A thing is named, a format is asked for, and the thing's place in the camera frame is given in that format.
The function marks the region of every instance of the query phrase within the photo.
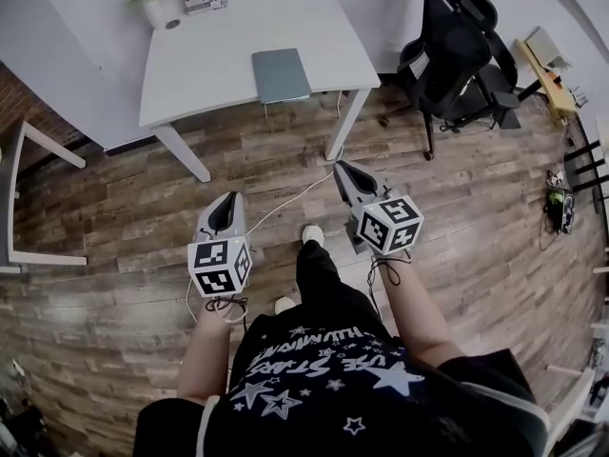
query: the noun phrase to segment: electronic device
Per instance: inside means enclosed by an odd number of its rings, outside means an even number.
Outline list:
[[[199,216],[192,244],[188,244],[188,272],[204,298],[241,293],[252,260],[246,235],[241,193],[217,198]]]
[[[416,242],[424,217],[408,195],[392,189],[380,174],[348,161],[334,165],[334,178],[351,208],[346,233],[357,253],[371,247],[387,255]]]
[[[571,233],[575,220],[575,196],[564,188],[548,187],[545,211],[556,233]]]

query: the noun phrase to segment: black t-shirt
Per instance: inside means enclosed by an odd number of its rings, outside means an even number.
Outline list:
[[[509,351],[435,369],[380,327],[302,307],[259,317],[211,412],[205,455],[542,454],[547,416]],[[203,411],[180,399],[146,407],[134,456],[194,456]]]

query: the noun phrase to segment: white flower pot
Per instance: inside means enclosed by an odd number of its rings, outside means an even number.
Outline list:
[[[186,15],[184,0],[159,0],[167,21],[182,19]]]
[[[163,29],[167,23],[161,0],[142,0],[144,13],[154,29]]]

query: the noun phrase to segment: gray notebook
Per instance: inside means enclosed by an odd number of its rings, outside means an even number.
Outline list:
[[[261,103],[300,100],[311,94],[297,49],[254,52],[251,60]]]

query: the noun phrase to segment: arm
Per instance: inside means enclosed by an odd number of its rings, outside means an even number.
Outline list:
[[[450,338],[448,325],[440,309],[412,266],[400,261],[386,262],[396,270],[397,275],[385,265],[380,265],[379,270],[400,338],[408,351],[435,368],[450,359],[463,356]],[[398,276],[400,283],[395,286]]]
[[[178,397],[204,404],[226,392],[230,326],[205,307],[198,320],[180,367]]]

